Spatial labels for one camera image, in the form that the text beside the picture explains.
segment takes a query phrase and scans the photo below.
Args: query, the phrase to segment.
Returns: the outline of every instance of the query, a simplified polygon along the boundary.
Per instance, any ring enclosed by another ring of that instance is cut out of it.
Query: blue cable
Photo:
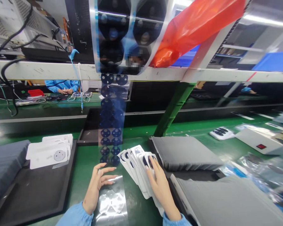
[[[80,86],[80,92],[81,92],[81,108],[82,108],[82,113],[83,113],[82,87],[81,87],[81,83],[80,83],[80,79],[79,79],[78,72],[76,71],[75,65],[74,65],[73,62],[72,62],[75,53],[79,53],[79,52],[78,52],[76,49],[73,49],[72,52],[71,52],[71,54],[70,54],[68,57],[69,57],[69,59],[70,59],[70,61],[71,61],[71,63],[72,63],[73,68],[75,69],[76,77],[78,78],[78,82],[79,82],[79,86]]]

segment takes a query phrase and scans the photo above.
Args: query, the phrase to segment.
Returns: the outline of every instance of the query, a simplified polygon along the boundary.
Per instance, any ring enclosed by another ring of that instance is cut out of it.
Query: person's left hand
[[[67,89],[65,92],[68,93],[68,94],[73,94],[73,90],[72,89]]]
[[[106,163],[100,163],[93,168],[91,181],[87,193],[85,195],[85,198],[83,200],[83,208],[86,211],[86,213],[88,213],[89,215],[91,215],[94,212],[97,206],[98,192],[101,189],[101,187],[103,185],[113,184],[114,183],[113,181],[108,181],[108,180],[117,177],[117,175],[103,176],[104,173],[111,172],[116,169],[116,167],[107,167],[100,169],[105,165]]]

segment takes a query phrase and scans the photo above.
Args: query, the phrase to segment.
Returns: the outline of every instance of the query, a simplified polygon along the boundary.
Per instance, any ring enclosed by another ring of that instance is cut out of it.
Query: blue container
[[[173,67],[189,67],[196,55],[196,52],[199,49],[199,46],[196,46],[191,51],[187,52],[185,55],[182,55],[178,60],[172,65]]]
[[[283,72],[283,52],[267,53],[252,70]]]

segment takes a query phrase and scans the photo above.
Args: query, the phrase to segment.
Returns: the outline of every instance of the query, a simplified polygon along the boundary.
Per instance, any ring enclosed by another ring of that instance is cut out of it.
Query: white shelf
[[[8,61],[0,60],[0,71]],[[130,81],[181,81],[186,71],[193,71],[189,82],[283,82],[283,72],[256,72],[230,69],[189,69],[186,67],[152,68],[148,67],[140,75],[130,75]],[[82,80],[100,80],[93,64],[80,64]],[[77,80],[71,63],[19,62],[6,70],[9,80]]]

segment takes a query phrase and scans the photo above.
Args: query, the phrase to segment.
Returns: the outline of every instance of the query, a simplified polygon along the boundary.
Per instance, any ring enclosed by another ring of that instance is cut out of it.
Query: orange bag
[[[195,0],[169,23],[150,64],[169,67],[244,14],[245,0]]]

